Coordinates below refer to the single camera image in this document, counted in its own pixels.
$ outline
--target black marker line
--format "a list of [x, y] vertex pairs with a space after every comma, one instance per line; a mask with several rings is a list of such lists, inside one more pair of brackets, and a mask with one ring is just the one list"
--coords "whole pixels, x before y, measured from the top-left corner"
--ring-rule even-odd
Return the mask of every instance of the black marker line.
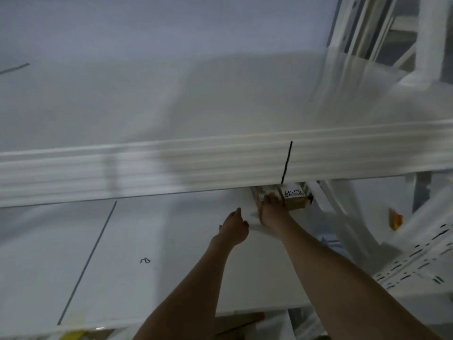
[[285, 170], [283, 171], [282, 182], [280, 182], [280, 184], [283, 184], [283, 182], [285, 180], [286, 170], [288, 169], [289, 156], [291, 155], [292, 147], [293, 147], [293, 141], [291, 141], [291, 143], [289, 144], [288, 157], [286, 158]]
[[96, 247], [99, 244], [99, 241], [101, 240], [102, 234], [104, 234], [105, 227], [107, 226], [107, 223], [109, 223], [109, 221], [110, 221], [110, 217], [112, 216], [113, 210], [115, 210], [115, 206], [116, 206], [116, 201], [113, 204], [112, 210], [110, 210], [109, 217], [107, 217], [107, 220], [105, 221], [104, 227], [102, 227], [101, 233], [99, 234], [99, 237], [97, 238], [96, 243], [94, 244], [93, 250], [91, 251], [90, 256], [88, 257], [87, 263], [85, 264], [85, 267], [83, 268], [82, 273], [80, 274], [80, 277], [77, 280], [76, 286], [74, 286], [74, 289], [73, 289], [73, 291], [71, 293], [71, 296], [69, 297], [69, 300], [67, 301], [66, 306], [64, 307], [63, 313], [61, 314], [60, 319], [58, 320], [57, 326], [61, 325], [61, 321], [63, 321], [64, 315], [66, 314], [66, 311], [67, 311], [67, 309], [69, 307], [69, 304], [71, 303], [72, 298], [74, 297], [74, 294], [76, 293], [76, 290], [79, 287], [79, 284], [80, 284], [80, 281], [82, 280], [83, 274], [87, 270], [87, 267], [88, 267], [88, 264], [90, 263], [91, 257], [93, 256], [94, 251], [96, 250]]
[[0, 75], [3, 75], [3, 74], [6, 74], [6, 73], [9, 73], [9, 72], [13, 72], [15, 70], [19, 70], [19, 69], [25, 68], [25, 67], [27, 67], [29, 65], [30, 65], [30, 63], [25, 63], [25, 64], [21, 64], [20, 66], [17, 66], [17, 67], [13, 67], [13, 68], [2, 70], [0, 72]]

